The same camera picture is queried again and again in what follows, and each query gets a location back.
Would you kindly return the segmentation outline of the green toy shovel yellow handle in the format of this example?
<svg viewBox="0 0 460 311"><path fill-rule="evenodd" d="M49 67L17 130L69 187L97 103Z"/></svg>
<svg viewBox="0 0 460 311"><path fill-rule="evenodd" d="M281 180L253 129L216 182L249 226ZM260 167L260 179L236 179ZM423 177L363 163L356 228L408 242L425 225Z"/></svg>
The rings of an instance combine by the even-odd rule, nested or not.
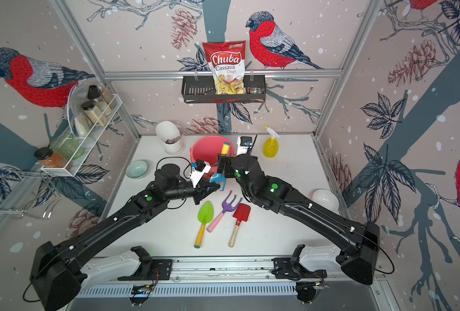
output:
<svg viewBox="0 0 460 311"><path fill-rule="evenodd" d="M197 219L201 223L201 226L194 243L196 249L201 247L206 225L212 222L213 217L214 207L210 201L207 201L201 206L197 215Z"/></svg>

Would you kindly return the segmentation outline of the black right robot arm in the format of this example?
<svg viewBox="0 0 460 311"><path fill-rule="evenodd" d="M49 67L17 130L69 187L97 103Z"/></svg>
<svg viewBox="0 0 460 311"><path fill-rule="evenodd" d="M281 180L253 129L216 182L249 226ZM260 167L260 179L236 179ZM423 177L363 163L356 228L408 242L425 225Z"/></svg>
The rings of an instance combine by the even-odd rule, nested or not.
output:
<svg viewBox="0 0 460 311"><path fill-rule="evenodd" d="M250 154L219 155L217 172L234 178L256 206L297 220L327 238L340 249L336 262L342 272L372 285L380 250L380 228L374 222L361 224L329 211L284 180L265 175L258 158Z"/></svg>

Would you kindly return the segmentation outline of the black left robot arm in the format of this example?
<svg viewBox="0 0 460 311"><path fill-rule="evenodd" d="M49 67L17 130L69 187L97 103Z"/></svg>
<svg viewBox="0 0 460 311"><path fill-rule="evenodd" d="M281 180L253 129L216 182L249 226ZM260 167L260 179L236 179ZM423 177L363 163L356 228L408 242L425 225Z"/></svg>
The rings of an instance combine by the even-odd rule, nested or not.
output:
<svg viewBox="0 0 460 311"><path fill-rule="evenodd" d="M88 275L81 269L100 251L131 230L149 222L167 209L172 200L192 198L199 204L220 188L202 179L193 185L180 175L175 164L155 171L155 179L125 206L82 234L58 245L46 242L35 252L30 285L45 310L59 310L80 292Z"/></svg>

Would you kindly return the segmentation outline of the purple toy rake pink handle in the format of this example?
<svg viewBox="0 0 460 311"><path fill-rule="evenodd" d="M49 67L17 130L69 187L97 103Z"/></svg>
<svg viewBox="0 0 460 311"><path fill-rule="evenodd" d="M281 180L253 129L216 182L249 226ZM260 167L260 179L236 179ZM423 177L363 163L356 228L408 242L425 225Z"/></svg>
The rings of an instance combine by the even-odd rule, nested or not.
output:
<svg viewBox="0 0 460 311"><path fill-rule="evenodd" d="M224 199L222 202L222 212L217 215L217 217L210 223L209 227L207 228L207 231L209 233L212 233L216 226L219 224L221 219L224 217L226 213L233 213L236 211L237 207L241 204L242 198L239 199L239 201L236 201L237 195L234 195L232 197L232 200L230 198L232 197L232 191L230 191L227 195L227 197Z"/></svg>

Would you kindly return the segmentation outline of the yellow spray bottle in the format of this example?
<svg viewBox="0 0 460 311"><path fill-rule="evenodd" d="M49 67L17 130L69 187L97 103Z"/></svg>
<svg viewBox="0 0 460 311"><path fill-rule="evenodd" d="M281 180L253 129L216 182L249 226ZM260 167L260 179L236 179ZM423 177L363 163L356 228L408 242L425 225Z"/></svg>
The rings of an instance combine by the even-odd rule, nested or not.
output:
<svg viewBox="0 0 460 311"><path fill-rule="evenodd" d="M264 143L263 154L267 158L274 158L278 154L278 151L279 151L279 143L277 139L280 136L271 127L266 126L265 129L266 129L266 132L270 135L270 137Z"/></svg>

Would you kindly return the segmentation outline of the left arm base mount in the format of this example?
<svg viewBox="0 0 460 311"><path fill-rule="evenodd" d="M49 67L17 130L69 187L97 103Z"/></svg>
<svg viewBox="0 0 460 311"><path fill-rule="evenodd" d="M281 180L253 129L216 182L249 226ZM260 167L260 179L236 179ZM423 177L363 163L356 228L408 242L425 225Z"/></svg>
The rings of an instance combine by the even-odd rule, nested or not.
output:
<svg viewBox="0 0 460 311"><path fill-rule="evenodd" d="M154 259L142 246L130 249L140 260L139 267L119 281L168 281L171 276L172 259Z"/></svg>

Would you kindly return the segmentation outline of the pink plastic bucket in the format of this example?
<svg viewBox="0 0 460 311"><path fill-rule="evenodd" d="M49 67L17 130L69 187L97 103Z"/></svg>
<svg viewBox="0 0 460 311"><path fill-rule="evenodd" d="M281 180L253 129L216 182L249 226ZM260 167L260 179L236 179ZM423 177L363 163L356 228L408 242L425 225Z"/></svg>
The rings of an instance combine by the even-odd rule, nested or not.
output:
<svg viewBox="0 0 460 311"><path fill-rule="evenodd" d="M210 164L211 169L209 173L203 176L206 180L209 180L210 177L216 173L218 154L222 151L224 143L230 144L229 156L234 156L235 148L232 142L223 136L203 137L195 142L190 148L190 159L192 163L195 163L198 159L200 159Z"/></svg>

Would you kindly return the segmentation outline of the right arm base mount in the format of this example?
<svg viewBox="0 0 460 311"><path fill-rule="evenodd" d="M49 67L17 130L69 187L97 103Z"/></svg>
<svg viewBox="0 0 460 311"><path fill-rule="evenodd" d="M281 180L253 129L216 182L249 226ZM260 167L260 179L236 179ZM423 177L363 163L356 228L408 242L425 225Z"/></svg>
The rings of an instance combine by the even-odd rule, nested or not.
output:
<svg viewBox="0 0 460 311"><path fill-rule="evenodd" d="M301 279L320 279L324 280L327 277L326 270L309 270L302 266L299 258L304 244L296 247L290 258L276 257L273 259L273 267L271 273L276 279L287 279L290 281L300 281Z"/></svg>

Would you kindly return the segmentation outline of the blue toy fork yellow handle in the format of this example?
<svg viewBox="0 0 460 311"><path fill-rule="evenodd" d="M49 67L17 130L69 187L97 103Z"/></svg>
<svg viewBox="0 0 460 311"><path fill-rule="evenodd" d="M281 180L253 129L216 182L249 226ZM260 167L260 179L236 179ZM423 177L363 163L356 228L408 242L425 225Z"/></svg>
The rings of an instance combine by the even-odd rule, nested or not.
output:
<svg viewBox="0 0 460 311"><path fill-rule="evenodd" d="M231 145L229 143L224 143L223 146L222 146L222 150L221 150L221 152L219 154L223 154L225 156L228 156L230 147L231 147ZM221 185L221 187L220 187L221 191L223 191L225 189L226 181L227 181L227 179L226 179L225 175L222 175L222 174L214 173L210 177L210 182L218 183L218 184Z"/></svg>

